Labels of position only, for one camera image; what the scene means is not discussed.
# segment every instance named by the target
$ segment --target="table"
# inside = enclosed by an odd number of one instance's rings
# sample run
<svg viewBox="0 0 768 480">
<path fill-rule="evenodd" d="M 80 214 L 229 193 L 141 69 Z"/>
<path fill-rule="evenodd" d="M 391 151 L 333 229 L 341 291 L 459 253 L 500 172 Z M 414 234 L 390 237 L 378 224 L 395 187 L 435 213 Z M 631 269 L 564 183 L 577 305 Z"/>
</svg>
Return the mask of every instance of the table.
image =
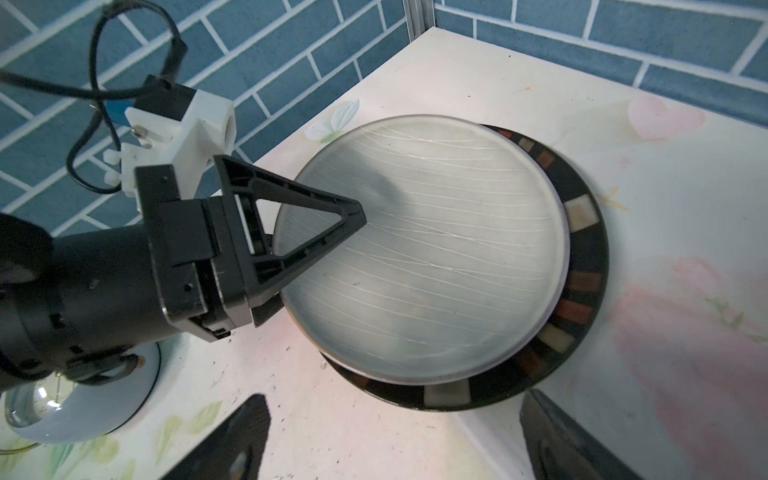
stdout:
<svg viewBox="0 0 768 480">
<path fill-rule="evenodd" d="M 587 339 L 540 387 L 645 478 L 768 475 L 768 130 L 433 28 L 259 166 L 295 177 L 321 146 L 305 130 L 356 102 L 344 131 L 442 114 L 568 159 L 601 199 L 611 272 Z M 273 224 L 276 208 L 260 210 Z M 328 368 L 285 311 L 163 348 L 137 417 L 75 446 L 53 478 L 156 478 L 252 392 L 273 419 L 260 478 L 532 478 L 519 397 L 456 414 L 385 404 Z M 33 450 L 6 478 L 50 478 L 59 454 Z"/>
</svg>

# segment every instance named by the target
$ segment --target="pink heart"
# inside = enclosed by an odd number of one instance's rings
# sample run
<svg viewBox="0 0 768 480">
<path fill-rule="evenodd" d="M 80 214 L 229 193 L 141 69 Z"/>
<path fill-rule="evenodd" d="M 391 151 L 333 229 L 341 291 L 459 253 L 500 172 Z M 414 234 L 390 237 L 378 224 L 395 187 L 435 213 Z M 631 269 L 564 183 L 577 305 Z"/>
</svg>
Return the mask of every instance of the pink heart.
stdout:
<svg viewBox="0 0 768 480">
<path fill-rule="evenodd" d="M 687 105 L 668 110 L 657 97 L 635 98 L 629 104 L 627 113 L 632 128 L 643 140 L 667 138 L 695 130 L 706 119 L 703 111 Z"/>
</svg>

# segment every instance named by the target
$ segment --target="plate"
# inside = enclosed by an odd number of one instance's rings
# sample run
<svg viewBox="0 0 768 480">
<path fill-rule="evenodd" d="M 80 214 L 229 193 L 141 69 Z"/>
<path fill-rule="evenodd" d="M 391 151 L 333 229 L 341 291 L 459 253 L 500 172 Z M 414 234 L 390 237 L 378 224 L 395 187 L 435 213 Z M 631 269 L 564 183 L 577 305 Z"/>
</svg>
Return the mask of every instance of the plate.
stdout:
<svg viewBox="0 0 768 480">
<path fill-rule="evenodd" d="M 466 379 L 513 356 L 554 310 L 568 223 L 524 148 L 456 118 L 387 118 L 321 150 L 297 181 L 362 203 L 367 225 L 282 290 L 304 333 L 370 379 Z M 284 204 L 276 253 L 337 217 Z"/>
<path fill-rule="evenodd" d="M 361 376 L 326 357 L 342 377 L 385 402 L 409 409 L 452 412 L 508 399 L 562 365 L 586 337 L 600 311 L 608 279 L 608 238 L 594 195 L 578 172 L 552 149 L 514 131 L 488 128 L 523 147 L 566 205 L 571 258 L 565 288 L 554 312 L 528 344 L 510 359 L 468 379 L 442 385 L 393 385 Z"/>
</svg>

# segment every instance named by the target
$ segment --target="black cylindrical robot link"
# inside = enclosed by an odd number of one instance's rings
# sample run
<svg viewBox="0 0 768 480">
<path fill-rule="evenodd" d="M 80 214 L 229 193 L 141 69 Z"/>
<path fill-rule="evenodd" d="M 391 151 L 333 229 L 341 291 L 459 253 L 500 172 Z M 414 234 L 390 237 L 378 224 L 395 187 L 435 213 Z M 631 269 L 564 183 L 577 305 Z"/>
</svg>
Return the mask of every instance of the black cylindrical robot link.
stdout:
<svg viewBox="0 0 768 480">
<path fill-rule="evenodd" d="M 157 296 L 142 225 L 54 239 L 33 282 L 0 299 L 0 391 L 64 371 L 78 359 L 119 353 L 178 333 Z"/>
</svg>

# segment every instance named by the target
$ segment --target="black plate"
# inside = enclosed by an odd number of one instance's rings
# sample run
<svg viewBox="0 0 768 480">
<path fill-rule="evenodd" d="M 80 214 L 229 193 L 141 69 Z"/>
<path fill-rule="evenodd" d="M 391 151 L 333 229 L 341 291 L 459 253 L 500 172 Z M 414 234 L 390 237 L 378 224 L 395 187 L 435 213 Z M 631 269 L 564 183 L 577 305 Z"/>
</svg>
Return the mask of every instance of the black plate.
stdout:
<svg viewBox="0 0 768 480">
<path fill-rule="evenodd" d="M 504 128 L 486 127 L 518 144 L 549 177 L 561 202 L 587 196 L 598 222 L 571 232 L 571 259 L 560 302 L 537 336 L 509 360 L 450 386 L 406 386 L 371 380 L 326 357 L 345 379 L 377 399 L 409 409 L 453 412 L 474 409 L 515 396 L 546 378 L 587 335 L 603 300 L 608 275 L 608 238 L 598 202 L 576 170 L 557 153 L 531 138 Z M 425 388 L 441 391 L 439 398 Z"/>
</svg>

